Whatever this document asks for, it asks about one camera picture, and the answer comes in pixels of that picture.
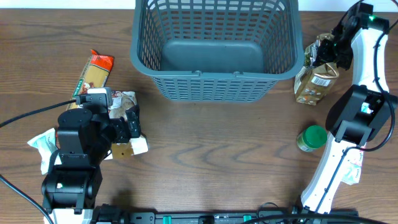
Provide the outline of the gold foil coffee bag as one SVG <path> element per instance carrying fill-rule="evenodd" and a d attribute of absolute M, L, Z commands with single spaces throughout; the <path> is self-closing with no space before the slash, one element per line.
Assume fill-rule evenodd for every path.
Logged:
<path fill-rule="evenodd" d="M 320 58 L 323 44 L 333 43 L 333 38 L 331 33 L 320 34 L 316 41 L 305 49 L 304 65 L 294 81 L 296 102 L 316 105 L 337 81 L 340 74 L 336 63 L 333 59 Z"/>

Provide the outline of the green lid glass jar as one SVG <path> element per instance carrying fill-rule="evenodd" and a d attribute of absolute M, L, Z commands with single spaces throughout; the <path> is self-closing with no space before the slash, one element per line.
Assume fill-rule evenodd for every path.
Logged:
<path fill-rule="evenodd" d="M 309 126 L 302 131 L 296 138 L 299 149 L 304 152 L 315 151 L 326 144 L 327 133 L 319 125 Z"/>

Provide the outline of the blue tissue pack box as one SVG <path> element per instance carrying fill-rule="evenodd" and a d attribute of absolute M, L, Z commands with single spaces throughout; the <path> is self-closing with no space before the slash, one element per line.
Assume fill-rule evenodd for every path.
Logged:
<path fill-rule="evenodd" d="M 348 185 L 358 184 L 364 159 L 364 151 L 351 149 L 347 156 L 347 165 L 341 181 Z"/>

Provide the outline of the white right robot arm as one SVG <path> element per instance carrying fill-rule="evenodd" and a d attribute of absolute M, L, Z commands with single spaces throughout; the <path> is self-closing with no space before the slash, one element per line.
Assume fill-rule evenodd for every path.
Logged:
<path fill-rule="evenodd" d="M 329 33 L 306 48 L 305 63 L 295 77 L 299 103 L 315 105 L 335 84 L 340 68 L 352 70 L 352 84 L 331 107 L 324 126 L 304 129 L 299 149 L 323 149 L 321 161 L 300 201 L 304 212 L 329 213 L 347 173 L 360 174 L 360 156 L 386 122 L 395 124 L 397 97 L 384 73 L 384 50 L 392 25 L 371 12 L 351 8 Z"/>

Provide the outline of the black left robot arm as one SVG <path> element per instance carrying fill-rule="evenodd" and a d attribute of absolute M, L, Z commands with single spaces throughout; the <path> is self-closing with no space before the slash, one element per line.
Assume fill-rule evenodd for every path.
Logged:
<path fill-rule="evenodd" d="M 43 207 L 72 208 L 76 215 L 95 206 L 103 180 L 100 164 L 112 144 L 139 137 L 139 106 L 126 110 L 126 117 L 110 118 L 103 106 L 67 110 L 58 117 L 59 165 L 49 166 L 42 183 Z"/>

